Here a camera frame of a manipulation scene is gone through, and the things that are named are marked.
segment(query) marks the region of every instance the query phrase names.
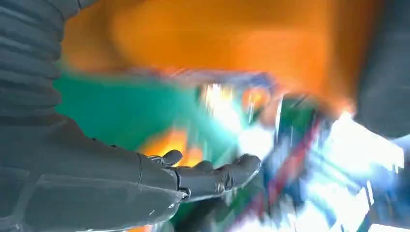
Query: white light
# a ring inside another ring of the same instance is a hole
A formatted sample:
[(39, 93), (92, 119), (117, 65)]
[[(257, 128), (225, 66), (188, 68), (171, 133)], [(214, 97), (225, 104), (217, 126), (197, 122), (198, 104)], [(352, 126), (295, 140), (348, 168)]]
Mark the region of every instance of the white light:
[(272, 224), (262, 223), (256, 216), (249, 216), (243, 222), (235, 225), (231, 232), (276, 232), (276, 228)]
[(369, 232), (410, 232), (410, 230), (392, 226), (372, 224), (370, 226)]
[(238, 136), (239, 153), (251, 154), (263, 160), (273, 149), (274, 133), (258, 124), (245, 129)]
[(370, 173), (370, 164), (376, 163), (393, 171), (404, 168), (403, 149), (354, 122), (343, 113), (336, 120), (326, 142), (329, 160), (356, 174)]
[(366, 190), (362, 188), (355, 196), (336, 183), (312, 182), (307, 186), (308, 194), (319, 196), (335, 212), (337, 220), (349, 231), (357, 231), (370, 210)]
[(297, 214), (295, 229), (294, 231), (298, 232), (321, 232), (329, 231), (329, 226), (323, 213), (307, 201), (303, 210)]
[(227, 129), (234, 133), (242, 131), (239, 114), (230, 104), (218, 104), (213, 107), (213, 116)]
[(370, 204), (373, 205), (374, 204), (374, 198), (373, 198), (373, 190), (371, 188), (370, 181), (367, 181), (366, 185), (367, 185), (367, 190), (369, 191)]

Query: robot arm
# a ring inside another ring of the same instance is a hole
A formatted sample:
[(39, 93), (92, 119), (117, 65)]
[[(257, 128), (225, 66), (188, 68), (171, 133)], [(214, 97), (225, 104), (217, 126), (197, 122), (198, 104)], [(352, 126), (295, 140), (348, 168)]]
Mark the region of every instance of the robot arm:
[(219, 170), (172, 169), (89, 139), (57, 114), (54, 63), (64, 24), (92, 2), (0, 1), (0, 231), (154, 224), (172, 217), (183, 199), (220, 196), (259, 169), (250, 156)]

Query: robotic hand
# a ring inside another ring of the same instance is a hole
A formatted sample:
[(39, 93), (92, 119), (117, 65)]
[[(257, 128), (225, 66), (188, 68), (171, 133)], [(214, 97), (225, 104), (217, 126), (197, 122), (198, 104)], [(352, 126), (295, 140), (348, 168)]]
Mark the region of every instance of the robotic hand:
[(246, 185), (259, 171), (261, 160), (256, 156), (243, 155), (232, 164), (214, 169), (209, 161), (202, 161), (195, 167), (176, 167), (182, 154), (177, 150), (163, 157), (151, 156), (152, 161), (175, 172), (178, 191), (187, 196), (182, 202), (200, 201), (220, 197), (227, 191)]

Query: orange surface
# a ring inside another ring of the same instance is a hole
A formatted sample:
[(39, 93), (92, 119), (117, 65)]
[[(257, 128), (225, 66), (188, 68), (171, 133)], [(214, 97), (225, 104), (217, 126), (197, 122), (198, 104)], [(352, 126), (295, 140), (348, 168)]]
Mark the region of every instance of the orange surface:
[(168, 151), (176, 149), (184, 154), (187, 142), (188, 137), (185, 131), (171, 129), (164, 134), (148, 139), (140, 148), (140, 152), (146, 156), (163, 156)]
[(267, 105), (270, 95), (264, 88), (249, 88), (242, 94), (242, 109), (247, 111), (251, 106), (253, 110), (259, 110)]
[(139, 227), (139, 228), (129, 230), (128, 232), (150, 232), (150, 231), (151, 231), (151, 226), (144, 226), (144, 227)]
[(198, 147), (191, 147), (186, 154), (184, 154), (180, 163), (177, 166), (193, 167), (204, 160), (204, 154)]
[(69, 22), (63, 48), (73, 66), (89, 71), (266, 71), (337, 113), (354, 108), (379, 2), (102, 0)]

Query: green surface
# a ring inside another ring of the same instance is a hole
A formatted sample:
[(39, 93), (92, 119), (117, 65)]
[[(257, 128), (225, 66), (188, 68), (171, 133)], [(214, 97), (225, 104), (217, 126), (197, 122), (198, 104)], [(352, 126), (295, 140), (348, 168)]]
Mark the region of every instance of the green surface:
[(153, 78), (98, 80), (63, 72), (55, 82), (60, 113), (75, 119), (87, 136), (136, 150), (152, 135), (172, 126), (188, 128), (189, 142), (215, 161), (235, 145), (235, 135), (213, 120), (193, 88)]

